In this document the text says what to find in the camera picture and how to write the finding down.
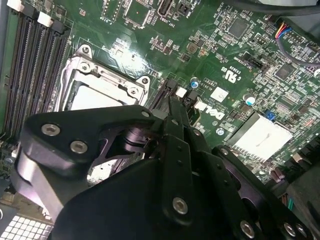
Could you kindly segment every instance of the green circuit board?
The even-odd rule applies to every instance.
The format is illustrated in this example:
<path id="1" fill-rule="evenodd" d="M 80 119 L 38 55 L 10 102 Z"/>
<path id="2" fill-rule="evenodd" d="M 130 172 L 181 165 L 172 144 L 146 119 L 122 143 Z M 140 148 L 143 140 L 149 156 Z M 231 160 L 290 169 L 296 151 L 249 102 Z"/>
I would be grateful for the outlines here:
<path id="1" fill-rule="evenodd" d="M 173 0 L 168 13 L 160 16 L 161 2 L 26 0 L 71 28 L 68 56 L 87 43 L 94 60 L 135 79 L 149 75 L 146 107 L 166 78 L 175 79 L 185 89 L 191 89 L 192 77 L 198 78 L 199 86 L 194 90 L 207 107 L 194 127 L 212 148 L 228 145 L 230 137 L 254 112 L 272 111 L 293 138 L 267 162 L 238 153 L 266 182 L 272 169 L 318 135 L 317 70 L 292 63 L 279 52 L 274 40 L 277 19 L 272 16 L 212 0 Z M 181 3 L 188 6 L 185 13 Z M 320 48 L 295 28 L 282 42 L 289 53 L 305 61 L 316 59 L 320 53 Z M 262 66 L 248 64 L 248 57 Z M 253 106 L 244 104 L 245 94 L 255 97 Z"/>

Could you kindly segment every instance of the motherboard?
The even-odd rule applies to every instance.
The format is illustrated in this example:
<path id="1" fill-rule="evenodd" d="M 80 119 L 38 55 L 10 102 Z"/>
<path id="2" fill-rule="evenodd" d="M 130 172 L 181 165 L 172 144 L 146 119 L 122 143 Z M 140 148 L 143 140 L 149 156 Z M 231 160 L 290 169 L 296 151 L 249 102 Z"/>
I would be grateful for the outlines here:
<path id="1" fill-rule="evenodd" d="M 8 5 L 2 148 L 15 148 L 36 113 L 131 104 L 167 112 L 174 96 L 211 148 L 229 146 L 265 183 L 319 133 L 320 69 L 279 51 L 275 34 L 285 19 L 212 0 Z M 286 50 L 317 62 L 320 47 L 290 27 Z"/>

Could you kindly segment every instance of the heatsink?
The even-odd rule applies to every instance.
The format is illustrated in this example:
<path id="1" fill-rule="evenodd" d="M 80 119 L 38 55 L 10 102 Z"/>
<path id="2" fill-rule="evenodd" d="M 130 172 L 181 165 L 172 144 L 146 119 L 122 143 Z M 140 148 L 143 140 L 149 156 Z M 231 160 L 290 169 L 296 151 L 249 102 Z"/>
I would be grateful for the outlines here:
<path id="1" fill-rule="evenodd" d="M 280 150 L 293 135 L 255 112 L 230 138 L 230 146 L 259 161 L 266 161 Z"/>

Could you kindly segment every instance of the black cable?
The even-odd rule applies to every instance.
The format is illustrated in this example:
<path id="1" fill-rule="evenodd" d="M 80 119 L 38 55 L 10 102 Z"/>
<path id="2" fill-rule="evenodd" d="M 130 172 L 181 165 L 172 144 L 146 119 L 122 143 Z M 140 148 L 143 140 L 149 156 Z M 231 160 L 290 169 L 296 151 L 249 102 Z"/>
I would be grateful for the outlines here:
<path id="1" fill-rule="evenodd" d="M 320 14 L 320 5 L 313 6 L 277 6 L 268 5 L 257 2 L 250 2 L 249 0 L 222 0 L 225 4 L 230 6 L 247 10 L 251 12 L 258 12 L 264 14 L 271 14 L 276 16 L 303 16 Z"/>
<path id="2" fill-rule="evenodd" d="M 285 50 L 285 47 L 283 46 L 280 38 L 275 40 L 276 44 L 278 45 L 278 48 L 280 50 L 280 52 L 288 59 L 290 59 L 293 63 L 295 64 L 299 64 L 302 66 L 306 66 L 306 67 L 316 67 L 316 68 L 320 68 L 320 62 L 319 63 L 313 63 L 313 62 L 307 62 L 307 61 L 302 61 L 299 59 L 296 59 L 295 57 L 291 56 L 289 53 L 287 53 L 287 51 Z"/>

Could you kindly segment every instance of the white label sticker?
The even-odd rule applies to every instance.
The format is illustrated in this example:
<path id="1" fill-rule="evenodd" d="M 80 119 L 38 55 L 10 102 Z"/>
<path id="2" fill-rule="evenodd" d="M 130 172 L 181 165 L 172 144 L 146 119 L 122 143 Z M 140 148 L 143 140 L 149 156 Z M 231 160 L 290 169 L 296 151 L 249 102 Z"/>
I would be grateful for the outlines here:
<path id="1" fill-rule="evenodd" d="M 222 103 L 222 101 L 226 98 L 226 96 L 228 96 L 228 94 L 229 92 L 217 86 L 210 97 L 217 100 L 219 103 Z"/>

